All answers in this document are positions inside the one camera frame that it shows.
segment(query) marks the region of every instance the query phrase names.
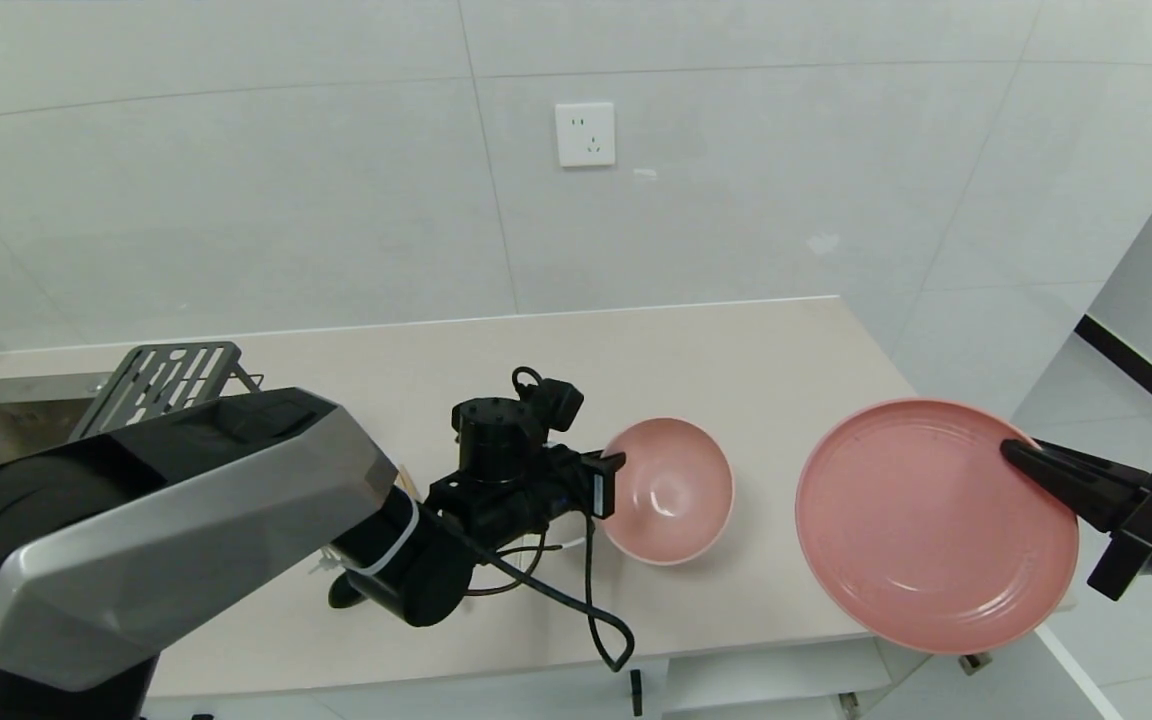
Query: pink plate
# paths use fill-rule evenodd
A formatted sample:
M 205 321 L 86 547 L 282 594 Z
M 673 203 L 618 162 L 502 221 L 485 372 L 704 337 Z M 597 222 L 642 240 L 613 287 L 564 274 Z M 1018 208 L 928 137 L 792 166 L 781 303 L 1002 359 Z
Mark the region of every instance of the pink plate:
M 969 655 L 1033 630 L 1078 561 L 1073 511 L 1011 469 L 983 410 L 895 400 L 842 420 L 814 447 L 797 497 L 814 576 L 873 634 Z
M 718 541 L 732 517 L 732 465 L 705 430 L 654 418 L 623 430 L 605 455 L 626 453 L 616 511 L 602 522 L 614 546 L 650 564 L 680 564 Z

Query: cabinet handle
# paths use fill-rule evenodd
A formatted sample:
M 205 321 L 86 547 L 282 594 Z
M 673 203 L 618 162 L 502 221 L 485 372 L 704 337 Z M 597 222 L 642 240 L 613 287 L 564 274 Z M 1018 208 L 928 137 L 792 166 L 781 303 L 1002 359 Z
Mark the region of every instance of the cabinet handle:
M 643 717 L 643 670 L 630 670 L 630 697 L 634 698 L 634 715 Z

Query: bowl rim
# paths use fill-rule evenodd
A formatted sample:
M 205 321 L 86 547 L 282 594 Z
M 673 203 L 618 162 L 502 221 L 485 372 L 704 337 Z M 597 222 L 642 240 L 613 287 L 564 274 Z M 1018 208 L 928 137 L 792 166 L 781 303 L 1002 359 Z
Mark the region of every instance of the bowl rim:
M 612 533 L 612 531 L 604 525 L 602 528 L 604 536 L 607 536 L 607 539 L 612 541 L 613 546 L 616 546 L 616 548 L 626 553 L 626 555 L 639 562 L 644 562 L 644 564 L 654 564 L 658 566 L 658 568 L 669 568 L 669 566 L 683 564 L 684 562 L 689 562 L 691 560 L 695 560 L 696 558 L 699 558 L 700 555 L 704 555 L 705 552 L 708 552 L 708 548 L 712 548 L 714 544 L 717 544 L 719 539 L 723 537 L 723 532 L 727 532 L 727 524 L 732 523 L 732 511 L 736 509 L 736 469 L 732 468 L 732 460 L 727 457 L 727 452 L 723 452 L 723 446 L 720 442 L 718 442 L 718 438 L 713 437 L 713 433 L 710 433 L 708 430 L 700 427 L 699 424 L 692 423 L 691 420 L 688 420 L 685 418 L 679 418 L 675 415 L 660 415 L 657 416 L 657 418 L 644 418 L 643 420 L 636 420 L 635 423 L 626 425 L 626 427 L 622 429 L 621 432 L 614 434 L 612 439 L 607 441 L 607 445 L 602 447 L 604 454 L 605 452 L 607 452 L 608 447 L 611 447 L 615 441 L 617 441 L 617 439 L 621 439 L 622 435 L 626 435 L 627 432 L 630 432 L 630 430 L 636 429 L 639 425 L 644 425 L 646 423 L 653 423 L 653 420 L 675 420 L 676 423 L 691 425 L 692 429 L 698 429 L 702 434 L 708 438 L 710 442 L 714 444 L 714 447 L 718 448 L 718 454 L 722 455 L 723 464 L 727 465 L 727 484 L 728 486 L 732 486 L 732 500 L 727 502 L 727 514 L 723 515 L 723 524 L 719 525 L 718 532 L 714 533 L 714 537 L 708 538 L 708 541 L 705 543 L 704 546 L 700 547 L 700 550 L 692 552 L 691 555 L 687 555 L 685 558 L 681 558 L 677 560 L 652 560 L 649 558 L 637 555 L 636 552 L 631 552 L 626 546 L 622 546 L 621 541 L 617 541 L 616 536 L 614 536 L 614 533 Z

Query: silver arm casing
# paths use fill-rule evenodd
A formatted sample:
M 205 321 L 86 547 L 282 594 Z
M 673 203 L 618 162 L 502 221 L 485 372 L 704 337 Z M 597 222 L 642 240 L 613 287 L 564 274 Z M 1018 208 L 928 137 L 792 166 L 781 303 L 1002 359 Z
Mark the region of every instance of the silver arm casing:
M 0 669 L 92 688 L 369 518 L 396 477 L 335 406 L 279 445 L 24 544 L 0 569 Z

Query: dish rack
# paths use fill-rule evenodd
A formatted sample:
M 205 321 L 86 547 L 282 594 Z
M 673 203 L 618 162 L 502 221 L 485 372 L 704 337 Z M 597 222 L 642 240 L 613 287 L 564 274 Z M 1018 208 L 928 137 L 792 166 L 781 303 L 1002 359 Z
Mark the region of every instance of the dish rack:
M 260 392 L 265 377 L 238 364 L 233 342 L 143 344 L 132 348 L 69 435 L 70 441 L 172 414 L 220 397 L 229 381 Z

